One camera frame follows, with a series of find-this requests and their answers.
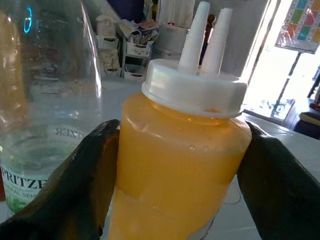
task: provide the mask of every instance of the orange liquid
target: orange liquid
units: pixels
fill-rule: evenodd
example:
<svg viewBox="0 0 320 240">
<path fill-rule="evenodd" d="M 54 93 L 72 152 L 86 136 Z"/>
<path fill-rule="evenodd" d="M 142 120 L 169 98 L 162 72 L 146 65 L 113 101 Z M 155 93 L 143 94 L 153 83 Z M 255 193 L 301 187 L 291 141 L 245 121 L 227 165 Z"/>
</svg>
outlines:
<svg viewBox="0 0 320 240">
<path fill-rule="evenodd" d="M 186 240 L 216 214 L 251 141 L 237 120 L 123 105 L 108 240 Z"/>
</svg>

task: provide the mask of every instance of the white nozzle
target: white nozzle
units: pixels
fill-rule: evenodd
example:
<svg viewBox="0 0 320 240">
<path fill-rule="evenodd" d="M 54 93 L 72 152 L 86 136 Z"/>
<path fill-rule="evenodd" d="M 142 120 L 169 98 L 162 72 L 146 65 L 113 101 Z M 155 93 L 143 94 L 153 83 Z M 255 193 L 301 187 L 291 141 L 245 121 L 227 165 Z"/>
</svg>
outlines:
<svg viewBox="0 0 320 240">
<path fill-rule="evenodd" d="M 212 77 L 220 73 L 227 43 L 231 16 L 231 8 L 223 8 L 220 11 L 218 20 L 213 30 L 213 36 L 210 39 L 203 58 L 200 76 Z"/>
<path fill-rule="evenodd" d="M 210 3 L 202 1 L 198 5 L 190 32 L 185 40 L 180 58 L 179 71 L 195 75 L 198 71 L 199 58 L 204 43 L 205 29 L 210 10 Z"/>
</svg>

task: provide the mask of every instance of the clear plastic bottle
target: clear plastic bottle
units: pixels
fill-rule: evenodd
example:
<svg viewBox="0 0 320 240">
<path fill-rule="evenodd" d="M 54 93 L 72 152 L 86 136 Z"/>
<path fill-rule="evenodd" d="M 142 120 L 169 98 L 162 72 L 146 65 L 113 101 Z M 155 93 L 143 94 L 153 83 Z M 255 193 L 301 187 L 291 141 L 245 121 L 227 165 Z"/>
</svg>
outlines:
<svg viewBox="0 0 320 240">
<path fill-rule="evenodd" d="M 152 60 L 143 94 L 123 105 L 108 240 L 204 239 L 249 146 L 251 131 L 235 118 L 246 84 L 214 72 L 196 75 L 206 4 L 180 62 Z M 222 22 L 229 24 L 230 12 Z"/>
<path fill-rule="evenodd" d="M 16 213 L 101 121 L 101 80 L 81 0 L 2 0 L 0 33 L 0 163 Z"/>
</svg>

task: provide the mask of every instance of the table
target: table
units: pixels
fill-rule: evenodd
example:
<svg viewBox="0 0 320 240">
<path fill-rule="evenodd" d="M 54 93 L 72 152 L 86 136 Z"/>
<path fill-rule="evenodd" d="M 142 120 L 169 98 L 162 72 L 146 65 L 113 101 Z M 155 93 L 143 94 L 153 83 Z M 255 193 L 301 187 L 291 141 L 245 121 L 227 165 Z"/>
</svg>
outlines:
<svg viewBox="0 0 320 240">
<path fill-rule="evenodd" d="M 121 105 L 130 95 L 138 93 L 141 85 L 126 82 L 122 78 L 102 82 L 103 120 L 121 119 Z M 274 123 L 259 119 L 248 114 L 241 118 L 259 125 L 267 133 L 278 138 L 294 154 L 306 169 L 320 181 L 320 141 L 293 132 Z M 224 203 L 217 214 L 207 240 L 260 240 L 260 236 L 240 193 L 237 179 L 232 181 L 232 192 L 238 194 L 239 201 L 235 204 Z M 0 202 L 0 223 L 7 218 L 7 206 Z"/>
</svg>

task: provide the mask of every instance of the colorful poster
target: colorful poster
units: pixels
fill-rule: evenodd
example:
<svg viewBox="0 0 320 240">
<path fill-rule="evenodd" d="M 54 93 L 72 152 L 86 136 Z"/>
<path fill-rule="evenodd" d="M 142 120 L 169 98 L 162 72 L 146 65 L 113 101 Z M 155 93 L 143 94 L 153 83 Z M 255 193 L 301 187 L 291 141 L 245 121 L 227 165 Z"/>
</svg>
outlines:
<svg viewBox="0 0 320 240">
<path fill-rule="evenodd" d="M 276 47 L 315 54 L 320 45 L 320 0 L 293 0 Z"/>
</svg>

